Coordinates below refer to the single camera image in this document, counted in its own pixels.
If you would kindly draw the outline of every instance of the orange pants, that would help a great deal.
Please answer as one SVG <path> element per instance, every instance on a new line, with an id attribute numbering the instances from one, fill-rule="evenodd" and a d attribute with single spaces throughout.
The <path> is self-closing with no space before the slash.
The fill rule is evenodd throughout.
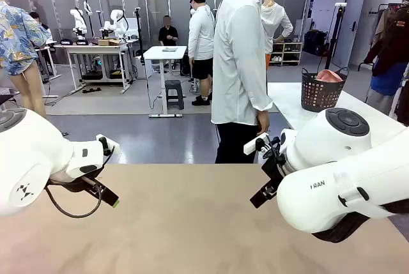
<path id="1" fill-rule="evenodd" d="M 270 66 L 271 54 L 266 54 L 266 71 L 268 71 L 268 67 Z"/>

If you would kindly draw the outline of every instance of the gray plastic stool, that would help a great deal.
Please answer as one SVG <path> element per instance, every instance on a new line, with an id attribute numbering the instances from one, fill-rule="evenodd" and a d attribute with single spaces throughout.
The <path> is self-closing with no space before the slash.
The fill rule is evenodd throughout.
<path id="1" fill-rule="evenodd" d="M 181 90 L 180 80 L 165 80 L 166 102 L 167 106 L 178 105 L 180 110 L 185 108 L 183 101 L 183 91 Z M 176 90 L 177 96 L 168 95 L 169 90 Z"/>

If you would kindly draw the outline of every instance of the basket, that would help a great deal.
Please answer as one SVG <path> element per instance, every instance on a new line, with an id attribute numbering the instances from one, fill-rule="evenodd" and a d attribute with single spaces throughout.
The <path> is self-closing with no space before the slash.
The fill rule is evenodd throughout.
<path id="1" fill-rule="evenodd" d="M 301 107 L 308 111 L 320 112 L 333 108 L 338 102 L 339 95 L 343 90 L 346 78 L 349 74 L 348 68 L 342 68 L 336 72 L 343 81 L 323 82 L 316 80 L 317 73 L 309 73 L 302 69 Z"/>

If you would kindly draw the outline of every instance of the white long sleeve shirt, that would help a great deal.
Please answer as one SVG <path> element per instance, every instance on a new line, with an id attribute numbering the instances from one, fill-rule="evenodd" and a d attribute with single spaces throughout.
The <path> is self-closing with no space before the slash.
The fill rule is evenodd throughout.
<path id="1" fill-rule="evenodd" d="M 257 125 L 258 111 L 271 107 L 259 0 L 223 0 L 215 30 L 212 123 Z"/>
<path id="2" fill-rule="evenodd" d="M 200 6 L 189 23 L 189 58 L 207 60 L 213 58 L 215 17 L 208 5 Z"/>
<path id="3" fill-rule="evenodd" d="M 282 36 L 287 38 L 293 32 L 293 24 L 289 21 L 284 7 L 277 3 L 271 7 L 261 6 L 261 21 L 265 34 L 265 53 L 271 54 L 277 28 L 281 25 L 284 28 Z"/>

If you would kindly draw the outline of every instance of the black pants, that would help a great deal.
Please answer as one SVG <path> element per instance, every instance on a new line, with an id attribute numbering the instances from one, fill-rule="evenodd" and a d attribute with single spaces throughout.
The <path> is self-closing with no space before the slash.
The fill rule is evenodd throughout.
<path id="1" fill-rule="evenodd" d="M 218 124 L 220 144 L 217 149 L 216 164 L 252 164 L 256 152 L 243 153 L 243 147 L 258 133 L 258 126 L 237 123 Z"/>

